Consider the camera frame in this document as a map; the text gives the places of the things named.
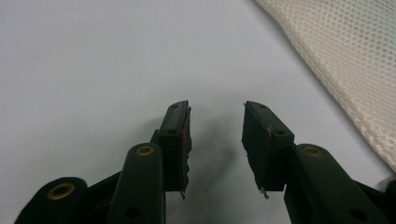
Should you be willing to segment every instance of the beige mesh fabric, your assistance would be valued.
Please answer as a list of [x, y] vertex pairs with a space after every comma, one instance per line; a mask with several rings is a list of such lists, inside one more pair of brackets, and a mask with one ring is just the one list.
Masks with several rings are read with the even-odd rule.
[[396, 172], [396, 0], [257, 0]]

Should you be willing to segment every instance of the white table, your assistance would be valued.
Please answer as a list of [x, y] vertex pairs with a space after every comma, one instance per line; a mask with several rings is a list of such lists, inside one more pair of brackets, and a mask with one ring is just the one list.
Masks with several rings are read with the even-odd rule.
[[246, 100], [352, 178], [380, 189], [393, 176], [251, 0], [4, 0], [0, 73], [1, 223], [53, 179], [92, 185], [119, 171], [185, 99], [191, 182], [185, 202], [167, 194], [167, 223], [290, 222], [283, 193], [266, 201], [254, 183], [240, 141]]

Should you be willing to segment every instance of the mesh bag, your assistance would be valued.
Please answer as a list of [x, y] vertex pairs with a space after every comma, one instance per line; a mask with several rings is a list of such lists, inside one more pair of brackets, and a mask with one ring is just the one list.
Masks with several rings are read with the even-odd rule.
[[396, 172], [396, 1], [257, 2]]

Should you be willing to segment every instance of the brass screw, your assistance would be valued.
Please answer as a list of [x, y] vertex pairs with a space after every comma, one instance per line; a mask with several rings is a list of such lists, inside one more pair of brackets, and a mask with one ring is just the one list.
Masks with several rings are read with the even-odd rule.
[[75, 190], [75, 188], [75, 185], [72, 183], [62, 183], [53, 187], [47, 194], [47, 198], [53, 201], [61, 200], [62, 198], [69, 196]]
[[323, 152], [317, 147], [304, 147], [304, 152], [313, 157], [321, 157]]
[[154, 152], [154, 147], [140, 147], [137, 149], [136, 153], [139, 156], [148, 156]]

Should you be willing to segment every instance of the cloth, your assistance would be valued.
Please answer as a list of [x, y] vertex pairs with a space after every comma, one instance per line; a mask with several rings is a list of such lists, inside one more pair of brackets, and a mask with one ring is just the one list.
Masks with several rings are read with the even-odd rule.
[[257, 2], [396, 171], [396, 1]]

